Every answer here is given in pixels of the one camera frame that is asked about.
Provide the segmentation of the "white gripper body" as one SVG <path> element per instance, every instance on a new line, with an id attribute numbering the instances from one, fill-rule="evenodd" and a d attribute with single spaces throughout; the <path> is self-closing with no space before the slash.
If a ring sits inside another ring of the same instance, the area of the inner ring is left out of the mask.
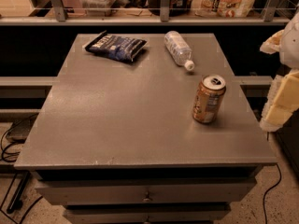
<path id="1" fill-rule="evenodd" d="M 260 51 L 267 54 L 273 54 L 280 50 L 280 40 L 283 34 L 283 30 L 280 30 L 270 36 L 260 46 Z"/>

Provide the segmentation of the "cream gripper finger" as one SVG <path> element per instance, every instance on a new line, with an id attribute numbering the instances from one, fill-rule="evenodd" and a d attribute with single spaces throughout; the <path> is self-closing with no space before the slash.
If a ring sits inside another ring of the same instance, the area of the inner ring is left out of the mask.
<path id="1" fill-rule="evenodd" d="M 299 108 L 299 72 L 291 72 L 286 75 L 280 84 L 274 99 L 274 105 L 284 107 L 287 110 Z"/>
<path id="2" fill-rule="evenodd" d="M 266 132 L 275 132 L 292 116 L 292 112 L 274 105 L 265 105 L 260 127 Z"/>

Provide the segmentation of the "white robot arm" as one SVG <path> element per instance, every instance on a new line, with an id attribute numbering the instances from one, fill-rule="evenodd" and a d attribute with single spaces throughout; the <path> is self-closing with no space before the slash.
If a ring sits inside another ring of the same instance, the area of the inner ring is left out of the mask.
<path id="1" fill-rule="evenodd" d="M 287 75 L 275 76 L 263 107 L 260 127 L 266 132 L 275 132 L 299 109 L 299 14 L 296 13 L 283 30 L 264 41 L 260 51 L 278 52 L 280 62 L 291 69 Z"/>

